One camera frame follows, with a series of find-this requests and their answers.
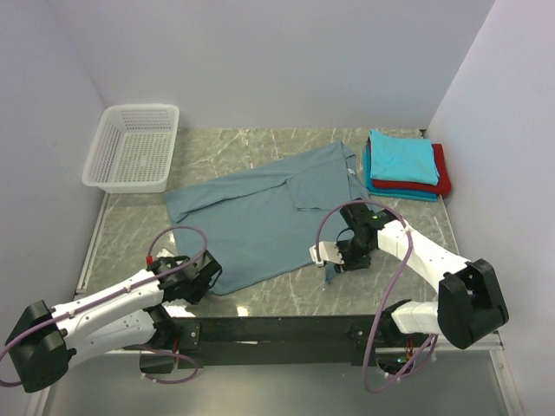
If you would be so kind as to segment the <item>grey-blue t-shirt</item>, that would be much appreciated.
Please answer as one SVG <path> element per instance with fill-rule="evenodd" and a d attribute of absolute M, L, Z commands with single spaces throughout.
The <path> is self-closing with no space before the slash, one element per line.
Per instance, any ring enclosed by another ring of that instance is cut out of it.
<path fill-rule="evenodd" d="M 211 292 L 231 294 L 311 264 L 315 240 L 346 224 L 330 210 L 368 197 L 356 155 L 342 142 L 236 172 L 165 196 L 180 255 L 206 246 L 222 266 Z"/>

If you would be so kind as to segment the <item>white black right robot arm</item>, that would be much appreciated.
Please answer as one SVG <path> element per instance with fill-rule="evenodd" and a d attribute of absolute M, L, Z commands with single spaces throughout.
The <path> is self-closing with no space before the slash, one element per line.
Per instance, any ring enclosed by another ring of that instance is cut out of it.
<path fill-rule="evenodd" d="M 400 301 L 382 313 L 382 335 L 442 335 L 458 349 L 504 326 L 509 313 L 493 266 L 456 255 L 389 211 L 347 205 L 340 214 L 350 240 L 338 243 L 339 270 L 368 268 L 370 254 L 383 251 L 404 261 L 437 295 L 431 302 Z"/>

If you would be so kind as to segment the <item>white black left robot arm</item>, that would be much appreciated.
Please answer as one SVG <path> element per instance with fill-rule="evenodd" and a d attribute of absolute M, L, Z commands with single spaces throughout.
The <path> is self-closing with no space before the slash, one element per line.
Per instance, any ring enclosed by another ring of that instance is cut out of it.
<path fill-rule="evenodd" d="M 10 357 L 19 377 L 15 386 L 38 392 L 70 368 L 120 348 L 178 348 L 180 330 L 166 303 L 198 303 L 221 273 L 221 265 L 208 252 L 195 259 L 160 257 L 91 296 L 55 307 L 43 301 L 30 304 L 1 352 Z"/>

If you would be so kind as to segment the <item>teal folded t-shirt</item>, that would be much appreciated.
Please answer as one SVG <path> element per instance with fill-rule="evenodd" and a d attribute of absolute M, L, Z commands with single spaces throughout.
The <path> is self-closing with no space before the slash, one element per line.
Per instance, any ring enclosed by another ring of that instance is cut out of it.
<path fill-rule="evenodd" d="M 363 180 L 364 185 L 371 195 L 376 195 L 385 198 L 403 198 L 423 202 L 435 202 L 437 195 L 430 192 L 423 192 L 417 190 L 403 190 L 403 189 L 380 189 L 372 185 L 371 181 L 371 156 L 370 156 L 370 141 L 367 140 L 363 154 Z"/>

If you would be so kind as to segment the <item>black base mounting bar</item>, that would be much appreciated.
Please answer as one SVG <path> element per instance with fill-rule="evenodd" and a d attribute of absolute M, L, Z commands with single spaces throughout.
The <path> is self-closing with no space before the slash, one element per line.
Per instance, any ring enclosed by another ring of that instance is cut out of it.
<path fill-rule="evenodd" d="M 145 344 L 202 367 L 342 363 L 362 365 L 373 315 L 174 317 Z"/>

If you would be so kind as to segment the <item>light blue folded t-shirt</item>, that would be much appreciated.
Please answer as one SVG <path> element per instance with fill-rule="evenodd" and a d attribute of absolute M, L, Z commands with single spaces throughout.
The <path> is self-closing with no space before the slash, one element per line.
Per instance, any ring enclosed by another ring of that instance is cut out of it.
<path fill-rule="evenodd" d="M 372 179 L 437 185 L 433 145 L 426 139 L 397 138 L 369 132 Z"/>

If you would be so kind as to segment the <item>white perforated plastic basket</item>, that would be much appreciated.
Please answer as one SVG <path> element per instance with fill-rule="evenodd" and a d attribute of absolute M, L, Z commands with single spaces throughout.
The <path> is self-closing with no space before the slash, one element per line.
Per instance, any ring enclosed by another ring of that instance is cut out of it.
<path fill-rule="evenodd" d="M 108 107 L 95 132 L 82 183 L 109 194 L 166 190 L 180 120 L 170 104 Z"/>

